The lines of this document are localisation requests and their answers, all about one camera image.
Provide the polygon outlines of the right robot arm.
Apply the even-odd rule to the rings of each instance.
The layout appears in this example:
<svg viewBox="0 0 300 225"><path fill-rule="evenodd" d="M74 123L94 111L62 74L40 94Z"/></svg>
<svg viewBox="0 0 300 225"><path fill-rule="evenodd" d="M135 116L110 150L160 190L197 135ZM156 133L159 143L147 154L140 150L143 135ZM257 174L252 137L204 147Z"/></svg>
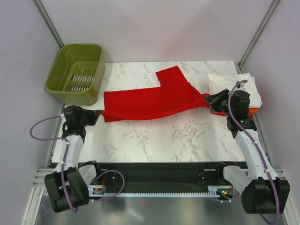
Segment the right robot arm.
<svg viewBox="0 0 300 225"><path fill-rule="evenodd" d="M242 150L248 174L238 166L228 165L215 172L219 184L230 182L241 195L247 214L281 214L290 192L287 180L279 177L270 165L259 140L257 127L248 114L250 94L228 89L205 96L210 109L227 116L227 128Z"/></svg>

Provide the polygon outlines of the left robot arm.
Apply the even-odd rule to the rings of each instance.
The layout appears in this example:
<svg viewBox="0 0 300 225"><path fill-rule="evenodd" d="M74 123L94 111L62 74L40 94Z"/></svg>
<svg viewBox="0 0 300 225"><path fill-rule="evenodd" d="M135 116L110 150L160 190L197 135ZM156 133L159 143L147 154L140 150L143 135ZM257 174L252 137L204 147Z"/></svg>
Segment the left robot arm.
<svg viewBox="0 0 300 225"><path fill-rule="evenodd" d="M96 161L79 165L86 127L94 126L101 110L87 110L71 105L63 110L62 140L65 150L53 173L45 176L45 186L54 212L66 210L77 212L78 207L89 203L89 185L99 184L103 173Z"/></svg>

